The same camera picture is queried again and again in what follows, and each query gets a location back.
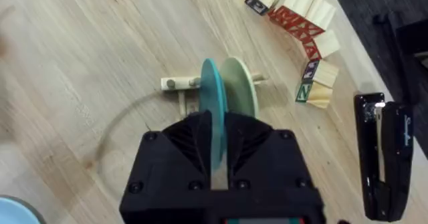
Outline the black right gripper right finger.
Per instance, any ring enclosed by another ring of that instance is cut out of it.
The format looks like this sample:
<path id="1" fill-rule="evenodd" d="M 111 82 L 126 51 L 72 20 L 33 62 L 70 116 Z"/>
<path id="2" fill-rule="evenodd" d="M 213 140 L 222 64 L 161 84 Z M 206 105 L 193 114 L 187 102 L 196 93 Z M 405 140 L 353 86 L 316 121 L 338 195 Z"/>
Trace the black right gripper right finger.
<path id="1" fill-rule="evenodd" d="M 316 190 L 294 132 L 234 112 L 225 129 L 230 190 Z"/>

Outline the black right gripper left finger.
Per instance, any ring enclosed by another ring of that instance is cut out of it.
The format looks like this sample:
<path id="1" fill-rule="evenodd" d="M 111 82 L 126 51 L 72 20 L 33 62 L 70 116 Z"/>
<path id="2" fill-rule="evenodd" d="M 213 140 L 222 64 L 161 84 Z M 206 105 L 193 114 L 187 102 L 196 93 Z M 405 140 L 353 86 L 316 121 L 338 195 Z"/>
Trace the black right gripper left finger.
<path id="1" fill-rule="evenodd" d="M 190 114 L 160 131 L 145 132 L 123 193 L 122 207 L 144 207 L 211 188 L 212 114 Z"/>

